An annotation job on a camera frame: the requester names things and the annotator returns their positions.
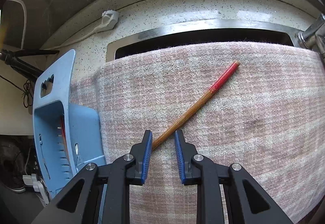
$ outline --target electric cord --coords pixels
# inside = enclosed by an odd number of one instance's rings
[[[17,160],[17,158],[18,158],[18,156],[19,156],[20,154],[22,154],[22,151],[20,151],[20,152],[16,155],[16,157],[15,157],[15,159],[14,159],[14,162],[13,162],[13,165],[14,165],[14,173],[15,173],[15,176],[16,176],[16,177],[18,177],[18,176],[20,175],[19,172],[18,172],[18,170],[17,170],[17,168],[16,168],[16,160]],[[13,180],[13,182],[14,182],[16,185],[17,185],[17,184],[20,184],[20,183],[18,183],[18,182],[16,181],[15,178],[13,178],[12,180]]]
[[[27,164],[28,164],[28,161],[29,161],[29,156],[30,156],[30,149],[31,149],[31,146],[29,147],[29,150],[28,150],[28,156],[27,156],[27,160],[26,160],[26,163],[25,163],[25,166],[24,166],[24,170],[25,170],[25,173],[26,173],[26,175],[28,175],[28,174],[27,174],[27,172],[26,172],[26,166],[27,166]]]
[[[101,24],[98,25],[97,27],[95,27],[91,32],[89,32],[86,35],[84,35],[83,37],[80,37],[80,38],[73,40],[71,42],[68,42],[68,43],[65,43],[62,45],[58,45],[58,46],[54,46],[51,48],[46,48],[45,50],[54,50],[54,49],[68,46],[68,45],[72,45],[72,44],[75,44],[75,43],[85,40],[86,38],[92,36],[95,33],[112,30],[113,27],[115,26],[115,24],[117,23],[118,15],[119,15],[119,13],[116,11],[103,12]]]
[[[26,10],[26,6],[25,3],[22,0],[7,0],[7,1],[15,1],[18,2],[22,5],[22,9],[24,11],[24,29],[22,31],[22,44],[21,44],[21,50],[24,47],[24,40],[25,40],[25,33],[26,33],[26,24],[27,24],[27,10]]]
[[[33,86],[31,84],[30,80],[26,80],[26,82],[23,85],[23,89],[22,89],[22,88],[18,87],[17,85],[15,85],[10,80],[3,77],[2,75],[0,75],[0,78],[2,78],[3,80],[9,82],[11,85],[15,86],[16,88],[18,88],[20,91],[23,92],[22,97],[23,97],[23,104],[24,104],[25,108],[28,108],[29,106],[33,106],[34,89],[33,89]]]

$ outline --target chopstick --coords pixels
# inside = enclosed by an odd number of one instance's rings
[[[152,150],[156,149],[160,144],[167,140],[167,138],[179,129],[185,122],[188,121],[232,76],[236,71],[240,63],[235,61],[232,65],[222,74],[222,76],[203,94],[203,96],[196,101],[180,118],[178,118],[173,125],[171,125],[166,131],[164,131],[154,142],[152,143]]]

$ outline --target white wall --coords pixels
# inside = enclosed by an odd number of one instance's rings
[[[0,75],[22,88],[26,78],[0,61]],[[23,105],[22,91],[0,78],[0,134],[33,135],[32,115]]]

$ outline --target blue gripper pad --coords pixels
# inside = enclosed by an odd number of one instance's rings
[[[192,157],[198,152],[193,144],[185,142],[182,130],[175,131],[175,149],[179,178],[183,185],[197,184],[201,177],[200,169],[192,165]]]
[[[178,131],[175,131],[175,149],[176,149],[176,157],[177,157],[177,164],[178,164],[178,173],[181,183],[185,183],[185,164],[184,164],[184,157],[182,152],[181,143],[178,136]]]
[[[149,139],[147,141],[146,150],[145,150],[144,156],[143,156],[142,174],[141,174],[141,183],[142,184],[144,184],[144,182],[146,181],[147,176],[148,176],[151,151],[152,151],[152,132],[150,132],[150,134],[149,134]]]
[[[142,142],[134,144],[130,154],[135,157],[135,165],[126,171],[130,185],[142,186],[148,175],[149,162],[152,150],[152,132],[146,130]]]

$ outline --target power plug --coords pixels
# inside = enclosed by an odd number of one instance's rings
[[[95,32],[104,32],[112,30],[118,21],[119,13],[116,11],[105,11],[102,14],[102,22],[94,30]]]

